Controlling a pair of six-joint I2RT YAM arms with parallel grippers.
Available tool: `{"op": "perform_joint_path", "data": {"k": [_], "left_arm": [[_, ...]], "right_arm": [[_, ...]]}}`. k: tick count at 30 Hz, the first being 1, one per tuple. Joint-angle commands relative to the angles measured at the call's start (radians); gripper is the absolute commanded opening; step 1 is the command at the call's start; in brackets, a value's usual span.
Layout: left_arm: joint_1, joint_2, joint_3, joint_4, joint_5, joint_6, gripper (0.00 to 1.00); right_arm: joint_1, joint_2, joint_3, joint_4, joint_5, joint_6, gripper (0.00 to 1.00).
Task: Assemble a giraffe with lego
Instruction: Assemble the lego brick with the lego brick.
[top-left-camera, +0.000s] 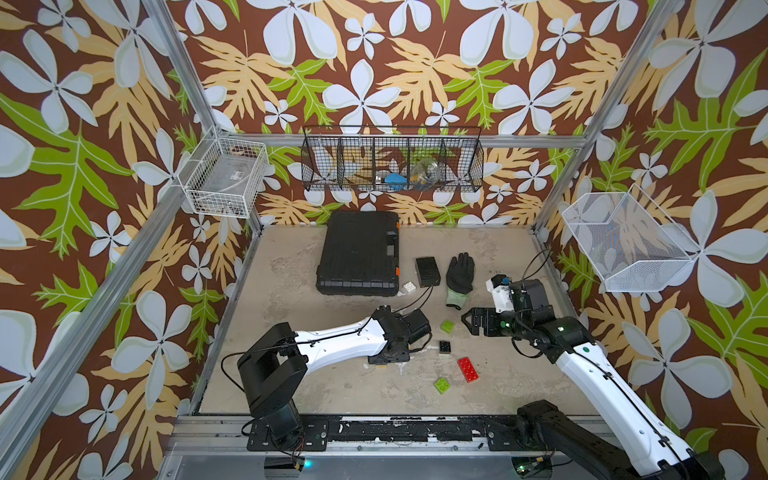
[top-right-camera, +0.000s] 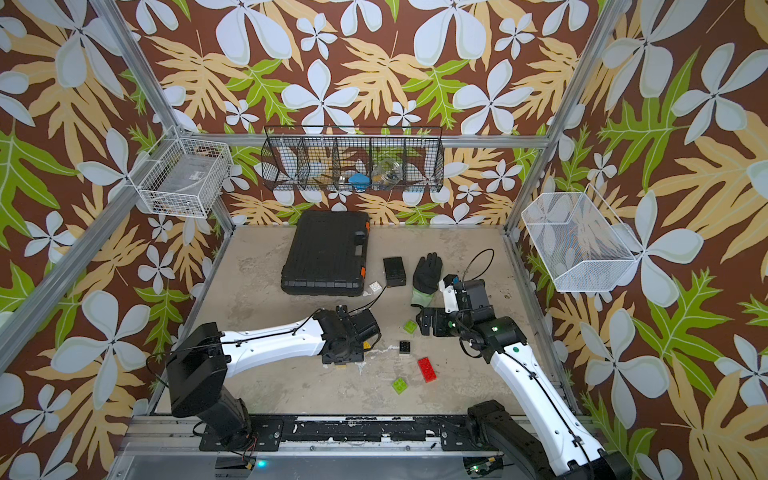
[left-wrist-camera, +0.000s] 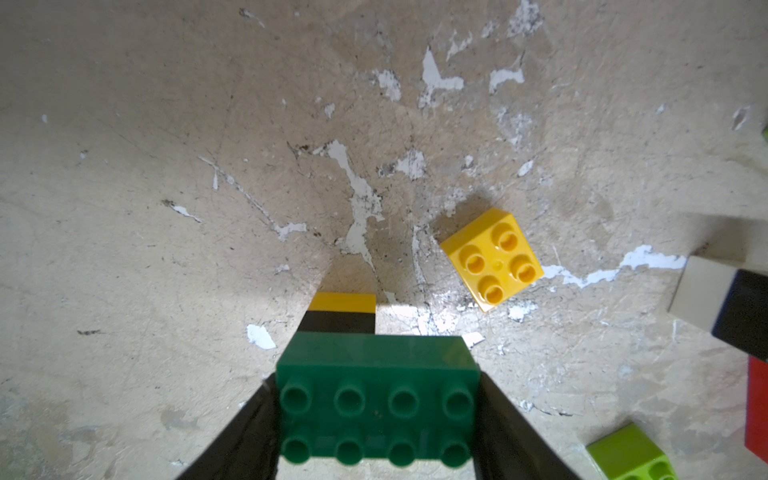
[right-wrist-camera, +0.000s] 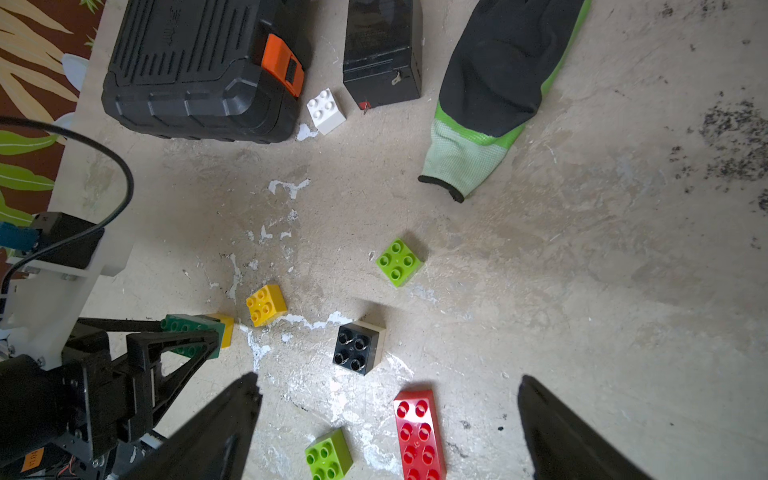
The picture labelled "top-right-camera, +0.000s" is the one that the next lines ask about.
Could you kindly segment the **red lego brick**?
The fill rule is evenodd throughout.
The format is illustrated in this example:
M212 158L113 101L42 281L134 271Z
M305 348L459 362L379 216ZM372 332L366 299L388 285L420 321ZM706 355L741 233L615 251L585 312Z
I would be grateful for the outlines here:
M437 374L429 358L420 358L417 365L425 383L431 383L437 379Z

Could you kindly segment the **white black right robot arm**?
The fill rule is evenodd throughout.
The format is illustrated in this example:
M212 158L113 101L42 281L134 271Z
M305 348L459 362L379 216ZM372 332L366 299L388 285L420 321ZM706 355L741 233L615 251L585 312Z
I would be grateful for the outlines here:
M530 479L629 479L629 462L610 453L580 422L544 373L517 323L496 315L480 279L455 275L415 281L413 305L425 335L458 338L504 381L532 426L521 427L496 401L467 411L476 442L504 453Z

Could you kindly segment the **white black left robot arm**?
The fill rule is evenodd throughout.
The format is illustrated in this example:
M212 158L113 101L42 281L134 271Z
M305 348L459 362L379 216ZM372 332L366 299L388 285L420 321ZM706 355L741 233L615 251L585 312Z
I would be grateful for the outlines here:
M244 435L245 404L224 382L247 370L275 362L318 357L324 364L364 360L364 343L380 337L368 309L318 309L294 323L252 331L222 331L214 322L200 325L165 361L171 414L196 417L220 437Z

